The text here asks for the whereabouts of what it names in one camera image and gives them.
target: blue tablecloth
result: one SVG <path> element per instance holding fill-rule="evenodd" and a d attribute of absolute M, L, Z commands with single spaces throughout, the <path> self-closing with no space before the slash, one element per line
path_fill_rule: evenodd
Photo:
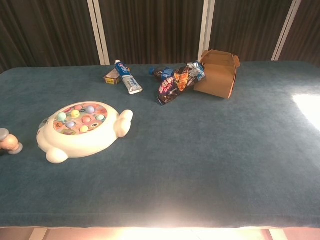
<path fill-rule="evenodd" d="M 103 82 L 113 66 L 0 75 L 0 128 L 24 145 L 0 156 L 1 227 L 320 227 L 319 68 L 243 62 L 231 99 L 189 91 L 160 106 L 150 66 L 130 67 L 135 95 Z M 82 101 L 132 110 L 130 132 L 47 162 L 40 122 Z"/>

